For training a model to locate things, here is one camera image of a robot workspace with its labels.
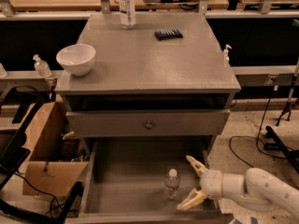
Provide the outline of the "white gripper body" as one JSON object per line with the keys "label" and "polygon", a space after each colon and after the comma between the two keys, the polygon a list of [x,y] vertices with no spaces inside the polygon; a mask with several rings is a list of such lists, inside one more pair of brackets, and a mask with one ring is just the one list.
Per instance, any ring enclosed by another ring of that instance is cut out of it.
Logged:
{"label": "white gripper body", "polygon": [[209,169],[201,174],[201,191],[211,200],[222,198],[222,172]]}

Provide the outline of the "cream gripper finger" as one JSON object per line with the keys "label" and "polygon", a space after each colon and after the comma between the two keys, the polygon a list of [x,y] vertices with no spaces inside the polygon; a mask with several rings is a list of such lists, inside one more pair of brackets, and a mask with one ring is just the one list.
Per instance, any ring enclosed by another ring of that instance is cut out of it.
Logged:
{"label": "cream gripper finger", "polygon": [[193,156],[187,155],[186,160],[192,166],[193,170],[198,174],[202,175],[204,172],[207,171],[206,166],[201,163],[200,161],[196,160]]}
{"label": "cream gripper finger", "polygon": [[192,189],[189,195],[177,205],[177,210],[187,211],[195,206],[201,204],[206,199],[206,195],[203,191]]}

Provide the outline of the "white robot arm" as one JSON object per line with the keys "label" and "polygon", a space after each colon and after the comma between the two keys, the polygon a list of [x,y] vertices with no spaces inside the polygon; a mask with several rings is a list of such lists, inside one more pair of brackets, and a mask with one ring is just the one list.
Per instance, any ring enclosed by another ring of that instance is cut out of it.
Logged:
{"label": "white robot arm", "polygon": [[201,204],[205,199],[232,200],[253,211],[269,212],[273,205],[299,219],[299,190],[260,168],[249,168],[244,175],[223,173],[208,169],[194,157],[186,160],[199,176],[200,190],[193,189],[178,204],[177,209],[186,211]]}

